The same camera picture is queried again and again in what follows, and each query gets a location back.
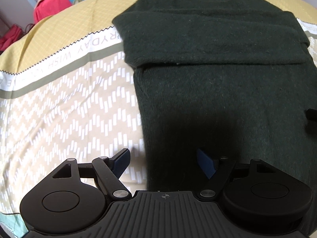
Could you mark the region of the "red bed sheet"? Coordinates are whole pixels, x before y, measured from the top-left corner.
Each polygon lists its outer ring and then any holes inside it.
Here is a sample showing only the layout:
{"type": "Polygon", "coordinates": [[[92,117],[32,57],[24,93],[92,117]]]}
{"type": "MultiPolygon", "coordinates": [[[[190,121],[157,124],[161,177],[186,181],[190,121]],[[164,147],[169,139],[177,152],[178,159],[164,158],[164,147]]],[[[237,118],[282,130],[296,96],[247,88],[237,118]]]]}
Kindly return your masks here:
{"type": "Polygon", "coordinates": [[[71,6],[69,0],[42,0],[36,4],[33,11],[34,22],[38,23],[42,19],[55,15],[71,6]]]}

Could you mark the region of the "yellow patterned bed sheet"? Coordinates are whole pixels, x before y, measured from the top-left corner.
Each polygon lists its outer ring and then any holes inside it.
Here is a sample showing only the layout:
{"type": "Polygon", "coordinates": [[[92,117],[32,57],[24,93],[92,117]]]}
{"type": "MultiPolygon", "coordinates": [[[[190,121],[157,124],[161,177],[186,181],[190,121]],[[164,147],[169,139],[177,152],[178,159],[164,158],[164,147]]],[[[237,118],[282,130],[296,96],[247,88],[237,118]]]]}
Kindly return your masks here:
{"type": "MultiPolygon", "coordinates": [[[[78,163],[130,149],[121,181],[146,188],[133,70],[124,62],[116,15],[137,0],[86,0],[36,24],[1,55],[1,226],[26,233],[20,202],[67,158],[78,163]]],[[[316,9],[266,0],[292,12],[316,57],[316,9]]]]}

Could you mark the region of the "dark green knit sweater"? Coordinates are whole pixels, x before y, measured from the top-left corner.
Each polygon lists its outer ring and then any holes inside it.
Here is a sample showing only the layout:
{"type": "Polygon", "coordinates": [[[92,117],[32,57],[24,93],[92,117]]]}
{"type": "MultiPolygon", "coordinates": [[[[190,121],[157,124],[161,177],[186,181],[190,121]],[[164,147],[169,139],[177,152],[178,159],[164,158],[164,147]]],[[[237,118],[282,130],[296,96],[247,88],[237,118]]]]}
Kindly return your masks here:
{"type": "Polygon", "coordinates": [[[260,158],[316,189],[316,66],[265,0],[138,0],[113,19],[133,68],[148,189],[198,185],[197,151],[260,158]]]}

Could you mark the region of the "red bags on floor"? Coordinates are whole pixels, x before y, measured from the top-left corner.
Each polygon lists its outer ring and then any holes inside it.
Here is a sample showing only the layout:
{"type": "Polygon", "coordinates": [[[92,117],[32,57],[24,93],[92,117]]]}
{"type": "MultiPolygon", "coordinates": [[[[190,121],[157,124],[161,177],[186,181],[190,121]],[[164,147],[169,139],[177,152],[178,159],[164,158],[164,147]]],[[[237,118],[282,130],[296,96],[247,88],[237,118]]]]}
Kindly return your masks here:
{"type": "Polygon", "coordinates": [[[23,36],[29,33],[34,27],[34,24],[28,24],[23,30],[20,26],[13,24],[12,27],[1,36],[0,52],[3,53],[14,42],[20,40],[23,36]]]}

